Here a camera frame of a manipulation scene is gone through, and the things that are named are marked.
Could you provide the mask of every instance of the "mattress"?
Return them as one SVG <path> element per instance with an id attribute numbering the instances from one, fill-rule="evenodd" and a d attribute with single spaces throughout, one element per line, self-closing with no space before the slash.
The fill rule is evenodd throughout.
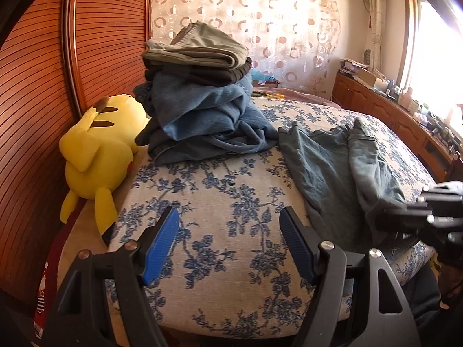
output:
<path id="1" fill-rule="evenodd" d="M 266 98 L 254 103 L 275 127 L 297 120 L 309 130 L 352 124 L 361 116 L 369 134 L 413 201 L 429 173 L 405 144 L 374 117 L 322 105 Z M 257 154 L 156 167 L 145 157 L 116 222 L 109 251 L 153 225 L 167 206 L 181 226 L 161 276 L 146 287 L 160 325 L 230 338 L 296 334 L 314 288 L 298 275 L 282 238 L 278 215 L 292 206 L 306 225 L 304 202 L 277 147 Z M 405 283 L 434 253 L 422 242 L 395 257 L 392 269 Z M 115 307 L 117 294 L 108 285 Z M 351 303 L 346 286 L 339 318 Z"/>

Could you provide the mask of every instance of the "white wall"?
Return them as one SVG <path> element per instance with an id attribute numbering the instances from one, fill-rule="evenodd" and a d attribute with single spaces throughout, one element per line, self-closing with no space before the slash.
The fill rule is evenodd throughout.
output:
<path id="1" fill-rule="evenodd" d="M 363 52 L 367 40 L 370 14 L 362 0 L 336 0 L 341 21 L 341 34 L 335 51 L 332 53 L 325 87 L 321 97 L 331 98 L 340 60 L 349 58 L 363 62 Z"/>
<path id="2" fill-rule="evenodd" d="M 383 35 L 383 73 L 397 80 L 405 36 L 405 0 L 386 0 L 386 28 Z"/>

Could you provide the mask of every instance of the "stuffed animal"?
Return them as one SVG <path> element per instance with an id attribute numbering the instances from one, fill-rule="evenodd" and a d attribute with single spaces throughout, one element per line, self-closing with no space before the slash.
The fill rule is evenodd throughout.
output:
<path id="1" fill-rule="evenodd" d="M 103 234 L 117 219 L 112 192 L 138 151 L 135 137 L 147 124 L 143 106 L 130 95 L 106 97 L 85 112 L 59 141 L 70 191 L 61 207 L 66 223 L 79 197 L 95 200 L 95 220 Z"/>

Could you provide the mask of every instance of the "pink blanket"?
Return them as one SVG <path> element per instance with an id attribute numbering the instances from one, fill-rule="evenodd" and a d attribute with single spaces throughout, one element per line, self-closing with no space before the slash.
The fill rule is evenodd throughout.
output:
<path id="1" fill-rule="evenodd" d="M 321 105 L 326 105 L 328 107 L 334 107 L 338 108 L 341 110 L 342 108 L 338 106 L 336 103 L 327 100 L 322 97 L 318 97 L 316 95 L 311 95 L 311 94 L 304 94 L 299 91 L 294 91 L 290 89 L 285 89 L 285 88 L 275 88 L 275 87 L 254 87 L 254 91 L 258 92 L 265 92 L 267 94 L 282 94 L 285 96 L 286 99 L 288 100 L 295 100 L 295 101 L 304 101 L 306 103 L 312 103 L 312 104 L 321 104 Z"/>

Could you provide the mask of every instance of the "stack of folded clothes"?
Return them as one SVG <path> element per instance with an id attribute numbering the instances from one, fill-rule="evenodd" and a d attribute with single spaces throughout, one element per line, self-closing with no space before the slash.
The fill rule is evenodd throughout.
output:
<path id="1" fill-rule="evenodd" d="M 150 122 L 136 138 L 156 165 L 268 150 L 278 133 L 251 101 L 246 48 L 203 22 L 170 45 L 146 42 L 146 83 L 134 90 Z"/>

